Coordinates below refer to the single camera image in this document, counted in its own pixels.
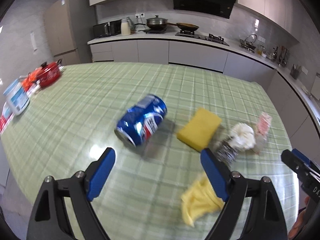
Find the right hand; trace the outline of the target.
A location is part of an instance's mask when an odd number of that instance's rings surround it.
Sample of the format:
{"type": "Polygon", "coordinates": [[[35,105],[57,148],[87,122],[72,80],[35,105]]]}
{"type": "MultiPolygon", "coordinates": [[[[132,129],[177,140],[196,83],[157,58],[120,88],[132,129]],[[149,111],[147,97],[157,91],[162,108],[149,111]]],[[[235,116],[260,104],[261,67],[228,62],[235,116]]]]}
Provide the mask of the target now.
{"type": "Polygon", "coordinates": [[[304,216],[306,213],[306,208],[305,209],[301,209],[299,211],[299,215],[297,217],[296,222],[294,223],[293,227],[291,228],[291,230],[288,233],[288,239],[294,239],[300,232],[302,225],[304,223],[304,216]]]}

